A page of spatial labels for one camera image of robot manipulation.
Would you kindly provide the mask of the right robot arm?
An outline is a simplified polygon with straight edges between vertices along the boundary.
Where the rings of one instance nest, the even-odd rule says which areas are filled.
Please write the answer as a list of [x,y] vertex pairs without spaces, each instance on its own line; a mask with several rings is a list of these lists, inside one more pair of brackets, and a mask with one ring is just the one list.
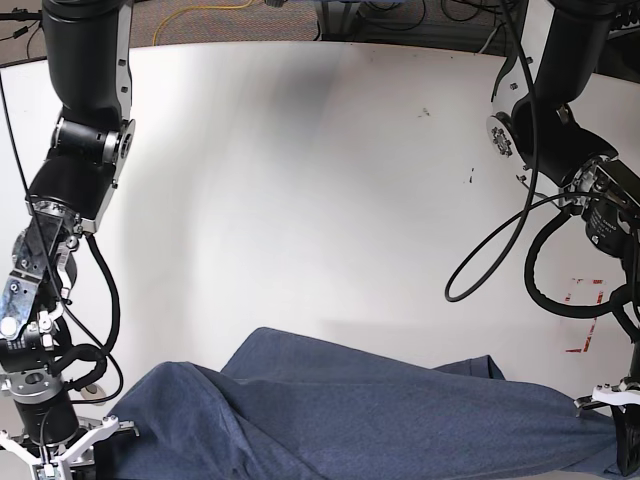
[[42,166],[23,184],[31,220],[14,243],[1,294],[1,389],[23,424],[19,436],[2,434],[1,447],[34,479],[94,479],[107,441],[136,432],[134,423],[112,415],[92,420],[76,413],[78,403],[92,403],[88,390],[116,366],[118,293],[111,293],[105,340],[74,343],[70,327],[77,318],[69,308],[79,246],[86,244],[107,270],[95,235],[135,131],[132,14],[129,1],[46,1],[40,11],[62,109]]

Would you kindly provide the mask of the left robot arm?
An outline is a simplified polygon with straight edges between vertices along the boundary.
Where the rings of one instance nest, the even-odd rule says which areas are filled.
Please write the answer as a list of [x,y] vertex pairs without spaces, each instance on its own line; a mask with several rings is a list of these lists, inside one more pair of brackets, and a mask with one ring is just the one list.
[[[633,345],[639,321],[639,178],[606,140],[576,121],[570,104],[597,66],[611,26],[625,1],[521,1],[506,23],[513,47],[494,84],[487,130],[497,153],[519,159],[523,181],[559,209],[536,235],[524,266],[531,299],[570,319],[613,315]],[[560,304],[535,283],[535,264],[549,237],[573,217],[585,223],[590,243],[620,261],[622,286],[592,306]]]

